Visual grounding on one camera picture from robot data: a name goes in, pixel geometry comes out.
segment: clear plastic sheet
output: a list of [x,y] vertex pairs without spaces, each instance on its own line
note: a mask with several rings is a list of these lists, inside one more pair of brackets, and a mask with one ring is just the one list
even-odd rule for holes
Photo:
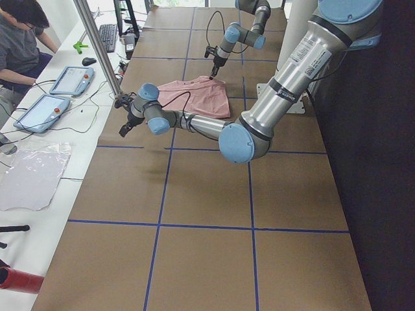
[[69,143],[20,146],[0,183],[0,210],[49,206],[71,155]]

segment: sticker label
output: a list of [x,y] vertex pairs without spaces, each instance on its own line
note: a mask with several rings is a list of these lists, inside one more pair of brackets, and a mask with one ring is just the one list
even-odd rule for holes
[[298,67],[298,70],[308,78],[313,79],[330,57],[331,52],[321,44],[303,38],[289,59]]
[[300,98],[300,96],[297,96],[294,93],[290,92],[288,89],[279,84],[275,79],[272,79],[270,81],[270,87],[274,89],[277,96],[284,98],[285,100],[288,100],[293,104],[295,104]]

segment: robotic arm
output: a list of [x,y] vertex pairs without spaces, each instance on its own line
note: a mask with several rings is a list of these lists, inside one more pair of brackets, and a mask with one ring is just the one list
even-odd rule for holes
[[157,101],[157,87],[144,84],[129,105],[128,122],[120,134],[125,136],[146,119],[156,135],[170,128],[182,128],[218,139],[223,156],[233,163],[262,157],[270,149],[275,125],[334,54],[377,45],[380,34],[376,30],[379,30],[382,11],[382,0],[319,1],[308,22],[307,34],[281,70],[269,80],[252,109],[242,112],[234,122],[162,110]]
[[226,29],[225,35],[220,45],[215,48],[207,46],[205,58],[213,55],[213,68],[209,79],[216,77],[220,67],[225,66],[235,44],[241,42],[255,49],[262,49],[265,43],[263,36],[265,25],[271,15],[270,5],[267,0],[250,1],[235,0],[235,6],[239,10],[245,11],[255,16],[251,30],[245,29],[238,23],[231,23]]

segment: white desk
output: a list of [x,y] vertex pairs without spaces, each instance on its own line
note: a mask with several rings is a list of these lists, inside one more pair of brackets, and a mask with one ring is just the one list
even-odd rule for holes
[[[103,16],[98,17],[96,23],[98,25],[108,22],[111,23],[111,20],[113,20],[113,14],[107,12]],[[79,40],[83,31],[84,26],[82,22],[79,22],[40,75],[37,80],[38,82],[56,79],[65,66],[81,65],[84,57],[96,58],[88,37],[84,39],[84,43],[88,44],[89,48],[83,48],[82,54],[78,54],[73,48],[73,44]],[[116,68],[121,60],[119,55],[125,57],[124,46],[118,41],[115,53],[108,54],[113,68]],[[72,100],[69,108],[82,103],[86,98],[96,92],[101,82],[106,81],[98,62],[91,65],[91,67],[95,70],[95,76],[91,85],[81,97]],[[46,92],[48,92],[51,86],[52,84],[41,85]],[[19,108],[30,107],[42,94],[43,91],[40,88],[32,88],[22,100]],[[99,105],[99,111],[95,121],[93,121],[93,118],[97,107],[92,102],[86,101],[79,108],[75,108],[69,113],[64,114],[53,125],[53,128],[71,127],[84,131],[93,122],[88,132],[77,133],[73,130],[47,131],[43,134],[34,134],[28,139],[16,143],[16,145],[19,147],[25,141],[69,142],[72,146],[72,154],[63,177],[82,179],[87,171],[97,145],[97,139],[101,134],[113,104],[113,95],[108,83],[104,84],[102,89],[93,97],[93,100]],[[23,111],[15,111],[12,116],[13,118],[18,118],[22,113]],[[13,122],[14,120],[10,118],[1,132],[7,133],[16,130],[13,127]],[[18,141],[27,135],[28,133],[26,132],[6,134],[11,141]],[[12,155],[0,154],[0,161],[6,164],[10,164],[12,158]],[[6,170],[7,167],[0,164],[0,181],[3,179]],[[6,249],[0,249],[0,259],[14,269],[37,275],[45,275],[81,183],[81,181],[61,179],[50,206],[44,211],[14,210],[0,212],[0,226],[30,225],[30,231],[27,232],[0,233],[0,241],[8,244]],[[2,310],[28,311],[32,308],[35,299],[36,295],[0,290],[0,305]]]

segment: computer mouse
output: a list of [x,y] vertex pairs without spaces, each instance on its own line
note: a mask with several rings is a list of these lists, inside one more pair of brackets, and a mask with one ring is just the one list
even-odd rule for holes
[[82,60],[82,65],[83,66],[89,66],[89,65],[92,65],[93,63],[96,63],[96,62],[97,62],[97,60],[92,58],[92,57],[85,57]]

